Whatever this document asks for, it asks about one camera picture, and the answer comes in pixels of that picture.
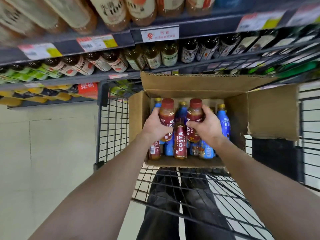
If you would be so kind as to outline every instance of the open cardboard box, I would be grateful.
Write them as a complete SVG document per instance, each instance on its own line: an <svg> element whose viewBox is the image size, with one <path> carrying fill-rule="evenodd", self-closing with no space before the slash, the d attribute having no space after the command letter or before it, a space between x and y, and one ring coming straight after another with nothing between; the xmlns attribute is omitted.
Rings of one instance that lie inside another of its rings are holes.
<svg viewBox="0 0 320 240"><path fill-rule="evenodd" d="M224 101L230 119L230 140L245 151L244 135L256 138L299 139L298 85L284 85L265 90L250 90L275 78L262 76L166 75L141 72L144 91L129 98L130 141L141 132L150 115L153 98L209 99L210 104ZM158 167L216 168L224 166L219 157L205 160L188 155L184 160L162 155L147 165Z"/></svg>

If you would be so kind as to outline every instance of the black pants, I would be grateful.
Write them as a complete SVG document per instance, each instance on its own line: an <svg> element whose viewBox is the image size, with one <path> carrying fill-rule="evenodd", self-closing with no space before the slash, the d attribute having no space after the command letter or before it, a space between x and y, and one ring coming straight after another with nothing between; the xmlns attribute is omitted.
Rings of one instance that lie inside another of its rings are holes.
<svg viewBox="0 0 320 240"><path fill-rule="evenodd" d="M180 169L181 189L175 168L161 168L152 181L147 202L157 208L183 214L219 227L185 219L186 240L235 240L218 209L208 180L195 169ZM146 207L137 240L180 240L179 217Z"/></svg>

